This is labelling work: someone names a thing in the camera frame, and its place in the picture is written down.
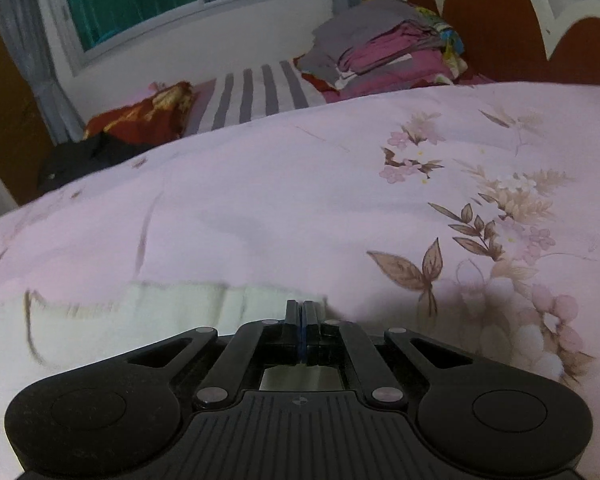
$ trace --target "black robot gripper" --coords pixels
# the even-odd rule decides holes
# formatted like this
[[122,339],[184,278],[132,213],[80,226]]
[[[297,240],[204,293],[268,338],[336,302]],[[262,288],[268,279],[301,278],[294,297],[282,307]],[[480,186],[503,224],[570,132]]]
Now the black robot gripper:
[[[276,365],[343,389],[266,392]],[[592,420],[567,387],[402,328],[368,336],[289,301],[39,381],[5,416],[21,480],[576,480]]]

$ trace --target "window frame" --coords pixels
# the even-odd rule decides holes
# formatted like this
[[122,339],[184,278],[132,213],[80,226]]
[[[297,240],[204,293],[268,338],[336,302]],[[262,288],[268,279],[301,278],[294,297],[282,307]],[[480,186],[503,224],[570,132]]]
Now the window frame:
[[170,23],[177,22],[188,16],[202,18],[212,12],[218,11],[219,7],[234,7],[236,6],[236,2],[239,4],[241,1],[243,0],[196,0],[190,4],[168,10],[168,12],[138,23],[95,47],[84,50],[67,0],[48,0],[62,49],[66,54],[69,67],[74,75],[77,75],[78,72],[105,54],[119,50],[123,46],[130,46],[139,41],[141,36],[150,34]]

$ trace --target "screw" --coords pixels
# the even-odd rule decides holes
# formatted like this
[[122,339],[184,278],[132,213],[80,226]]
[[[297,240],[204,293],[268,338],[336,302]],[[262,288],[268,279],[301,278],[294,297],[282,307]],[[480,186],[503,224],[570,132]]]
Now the screw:
[[221,400],[225,400],[229,394],[227,390],[224,388],[217,388],[216,386],[212,386],[210,388],[202,388],[197,394],[196,397],[200,402],[204,402],[205,404],[211,404],[212,402],[220,402]]
[[383,386],[376,388],[371,394],[375,400],[379,402],[398,402],[403,396],[403,393],[398,388]]

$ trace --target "black fabric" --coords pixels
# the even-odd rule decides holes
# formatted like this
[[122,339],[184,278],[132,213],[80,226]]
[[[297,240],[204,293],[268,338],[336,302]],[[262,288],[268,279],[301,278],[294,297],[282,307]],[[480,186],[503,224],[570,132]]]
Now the black fabric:
[[42,163],[38,190],[46,193],[90,173],[104,170],[154,148],[150,144],[127,144],[101,132],[81,142],[66,142],[53,148]]

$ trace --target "pile of folded clothes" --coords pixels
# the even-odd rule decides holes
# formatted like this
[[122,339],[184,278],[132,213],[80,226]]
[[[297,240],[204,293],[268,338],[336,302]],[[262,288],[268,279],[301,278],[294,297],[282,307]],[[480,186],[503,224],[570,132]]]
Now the pile of folded clothes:
[[402,0],[366,0],[314,30],[295,60],[327,102],[453,84],[467,70],[462,40],[435,13]]

